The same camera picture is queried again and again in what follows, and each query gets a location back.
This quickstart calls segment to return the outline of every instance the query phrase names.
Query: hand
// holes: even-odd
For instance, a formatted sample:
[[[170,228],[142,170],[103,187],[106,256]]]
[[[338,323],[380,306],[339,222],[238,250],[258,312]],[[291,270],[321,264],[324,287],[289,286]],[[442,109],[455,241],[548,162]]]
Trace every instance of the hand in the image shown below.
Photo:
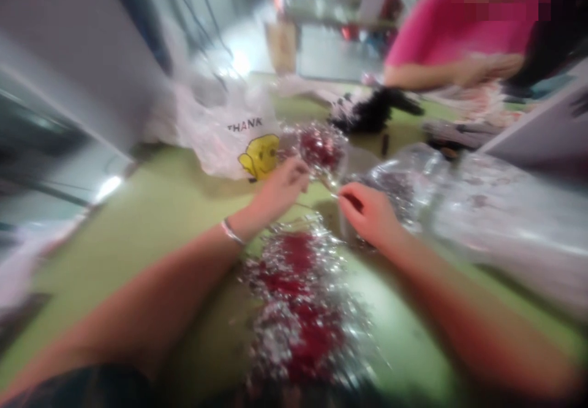
[[[471,88],[487,80],[491,72],[491,58],[463,59],[454,65],[453,83],[461,88]]]
[[[519,54],[502,55],[495,59],[490,76],[492,78],[509,79],[517,74],[525,62],[525,57]]]
[[[346,184],[339,191],[339,206],[357,233],[379,250],[405,233],[383,192],[360,183]]]
[[[251,217],[263,226],[274,222],[296,202],[309,184],[309,169],[302,160],[292,157],[272,172],[248,209]]]

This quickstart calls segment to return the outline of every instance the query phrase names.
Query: bangle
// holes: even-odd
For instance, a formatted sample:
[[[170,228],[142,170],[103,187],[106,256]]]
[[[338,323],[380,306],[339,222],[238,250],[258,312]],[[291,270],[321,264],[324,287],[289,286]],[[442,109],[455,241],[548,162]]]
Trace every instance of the bangle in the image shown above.
[[[228,218],[225,218],[223,221],[220,222],[220,226],[223,229],[223,232],[234,242],[238,243],[241,247],[245,247],[246,244],[243,242],[241,238],[235,235],[233,229],[228,224]]]

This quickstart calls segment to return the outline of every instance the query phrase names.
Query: person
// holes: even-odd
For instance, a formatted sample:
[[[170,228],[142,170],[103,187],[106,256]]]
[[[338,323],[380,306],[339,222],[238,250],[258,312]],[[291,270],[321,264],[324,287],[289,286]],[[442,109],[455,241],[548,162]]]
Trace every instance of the person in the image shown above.
[[[516,75],[538,0],[516,1],[419,0],[386,58],[384,84],[426,91]]]
[[[16,377],[0,406],[154,406],[151,384],[162,363],[236,263],[241,243],[279,219],[308,184],[306,164],[287,160],[251,204],[227,219],[228,227],[215,225],[151,265],[51,343]],[[574,393],[574,363],[525,318],[404,230],[385,194],[352,183],[338,198],[358,233],[411,286],[471,375],[541,400]]]

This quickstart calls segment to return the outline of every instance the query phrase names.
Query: smiley face print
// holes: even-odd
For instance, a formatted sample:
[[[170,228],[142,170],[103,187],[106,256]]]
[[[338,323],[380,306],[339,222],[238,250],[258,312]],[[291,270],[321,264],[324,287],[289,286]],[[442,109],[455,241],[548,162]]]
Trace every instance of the smiley face print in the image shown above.
[[[275,134],[262,135],[251,140],[239,163],[256,179],[266,179],[276,167],[277,148],[280,139]]]

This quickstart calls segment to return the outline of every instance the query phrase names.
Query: table surface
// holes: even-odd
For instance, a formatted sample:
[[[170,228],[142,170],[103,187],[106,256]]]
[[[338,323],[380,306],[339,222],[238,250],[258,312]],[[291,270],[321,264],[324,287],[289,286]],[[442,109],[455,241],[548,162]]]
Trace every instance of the table surface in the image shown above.
[[[280,119],[325,118],[327,109],[304,99],[276,99]],[[424,103],[427,117],[451,119],[445,108]],[[422,118],[395,110],[385,133],[389,155],[424,139]],[[362,135],[352,143],[379,155],[380,135]],[[53,294],[39,316],[0,362],[0,391],[41,348],[80,320],[109,294],[147,265],[218,223],[248,203],[256,189],[245,180],[205,175],[195,155],[164,148],[144,163],[77,234],[38,272],[34,288]],[[319,210],[337,232],[338,210],[326,189],[315,183],[300,203]],[[283,219],[308,213],[294,206]],[[458,268],[490,288],[537,324],[570,355],[579,355],[584,340],[573,322],[537,305],[528,294],[468,263]],[[377,385],[408,403],[432,401],[456,406],[467,385],[456,372],[426,320],[398,286],[378,255],[343,249],[353,290],[363,295],[373,315],[374,338],[381,357],[373,358]],[[248,321],[254,302],[232,271],[208,298],[184,340],[170,357],[159,384],[165,406],[194,406],[203,398],[241,383],[247,371]]]

